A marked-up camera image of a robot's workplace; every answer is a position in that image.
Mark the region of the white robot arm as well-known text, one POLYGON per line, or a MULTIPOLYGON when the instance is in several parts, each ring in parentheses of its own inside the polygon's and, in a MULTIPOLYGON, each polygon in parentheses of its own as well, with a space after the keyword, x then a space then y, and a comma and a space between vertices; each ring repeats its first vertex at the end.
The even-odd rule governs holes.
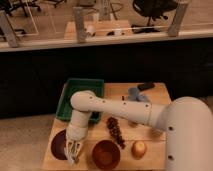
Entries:
POLYGON ((73 111, 66 130, 65 155, 73 163, 87 136, 92 113, 106 112, 166 133, 166 171, 213 171, 213 113, 201 100, 181 97, 168 105, 109 100, 91 91, 70 98, 73 111))

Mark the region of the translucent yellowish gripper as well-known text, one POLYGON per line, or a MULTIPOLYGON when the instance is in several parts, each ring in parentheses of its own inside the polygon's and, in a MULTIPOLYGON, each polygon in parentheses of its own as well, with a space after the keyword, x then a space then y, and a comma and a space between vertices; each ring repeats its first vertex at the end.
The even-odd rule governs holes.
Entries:
POLYGON ((64 148, 66 158, 72 156, 78 159, 79 153, 82 149, 83 143, 76 140, 67 140, 64 148))

